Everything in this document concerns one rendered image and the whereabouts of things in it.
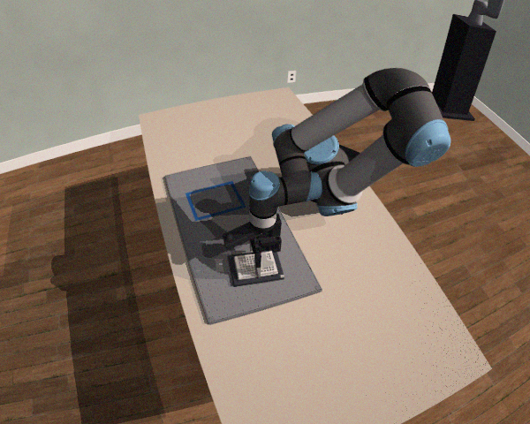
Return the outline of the blue tape outline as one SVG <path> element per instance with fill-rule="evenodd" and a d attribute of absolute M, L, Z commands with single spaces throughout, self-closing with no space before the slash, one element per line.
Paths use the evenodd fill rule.
<path fill-rule="evenodd" d="M 209 190 L 209 189 L 212 189 L 212 188 L 216 188 L 216 187 L 219 187 L 219 186 L 226 186 L 226 185 L 229 185 L 231 184 L 235 194 L 237 195 L 238 197 L 238 200 L 241 204 L 240 207 L 236 207 L 236 208 L 230 208 L 230 209 L 227 209 L 227 210 L 224 210 L 224 211 L 220 211 L 220 212 L 217 212 L 217 213 L 214 213 L 214 214 L 210 214 L 210 215 L 207 215 L 207 216 L 201 216 L 201 217 L 198 217 L 196 212 L 195 212 L 195 209 L 194 209 L 194 206 L 193 206 L 193 203 L 192 203 L 192 200 L 190 198 L 190 195 L 189 194 L 193 194 L 193 193 L 198 193 L 198 192 L 202 192 L 202 191 L 206 191 L 206 190 Z M 233 181 L 231 182 L 227 182 L 227 183 L 223 183 L 223 184 L 220 184 L 220 185 L 214 185 L 214 186 L 211 186 L 211 187 L 207 187 L 207 188 L 203 188 L 203 189 L 200 189 L 200 190 L 197 190 L 197 191 L 193 191 L 193 192 L 190 192 L 190 193 L 186 193 L 185 194 L 187 199 L 188 199 L 188 202 L 189 202 L 189 205 L 191 207 L 191 210 L 193 212 L 193 216 L 194 216 L 194 219 L 195 221 L 198 221 L 198 220 L 201 220 L 201 219 L 204 219 L 204 218 L 208 218 L 208 217 L 211 217 L 211 216 L 217 216 L 217 215 L 221 215 L 223 213 L 227 213 L 227 212 L 231 212 L 233 210 L 237 210 L 237 209 L 241 209 L 241 208 L 246 208 L 246 205 L 245 203 L 242 201 L 240 195 L 239 195 L 239 192 L 236 188 L 236 186 L 234 185 Z"/>

